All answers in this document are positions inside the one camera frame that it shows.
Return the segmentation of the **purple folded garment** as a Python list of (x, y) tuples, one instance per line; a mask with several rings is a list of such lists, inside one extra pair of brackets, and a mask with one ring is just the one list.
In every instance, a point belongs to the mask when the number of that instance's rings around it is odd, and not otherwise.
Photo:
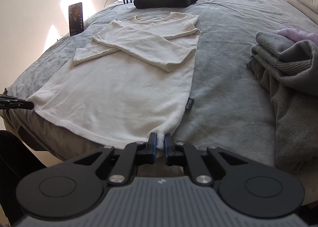
[(316, 45), (318, 45), (318, 35), (315, 33), (306, 32), (297, 28), (284, 28), (280, 30), (275, 30), (273, 34), (284, 36), (294, 42), (299, 42), (302, 40), (310, 40)]

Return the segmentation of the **white Winnie sweatshirt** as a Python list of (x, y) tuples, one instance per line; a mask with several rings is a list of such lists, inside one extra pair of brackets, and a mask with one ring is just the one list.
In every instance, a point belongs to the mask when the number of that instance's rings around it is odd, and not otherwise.
[(164, 137), (179, 126), (190, 96), (199, 17), (113, 20), (29, 97), (50, 123), (101, 145)]

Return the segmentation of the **upright smartphone playing video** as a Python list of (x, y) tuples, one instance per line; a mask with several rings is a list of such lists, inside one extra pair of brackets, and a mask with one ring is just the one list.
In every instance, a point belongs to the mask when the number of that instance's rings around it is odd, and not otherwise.
[(68, 21), (70, 36), (80, 34), (84, 31), (82, 2), (72, 4), (68, 7)]

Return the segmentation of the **folded black garment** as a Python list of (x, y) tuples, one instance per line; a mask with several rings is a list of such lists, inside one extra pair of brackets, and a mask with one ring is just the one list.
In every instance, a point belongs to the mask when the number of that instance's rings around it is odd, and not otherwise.
[(187, 8), (199, 0), (134, 0), (137, 9), (147, 8)]

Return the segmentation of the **grey folded clothes pile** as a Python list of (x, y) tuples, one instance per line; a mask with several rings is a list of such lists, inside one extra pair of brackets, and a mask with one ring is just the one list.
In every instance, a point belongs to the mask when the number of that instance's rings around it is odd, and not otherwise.
[(258, 32), (248, 69), (269, 93), (275, 114), (275, 163), (297, 172), (317, 161), (317, 45)]

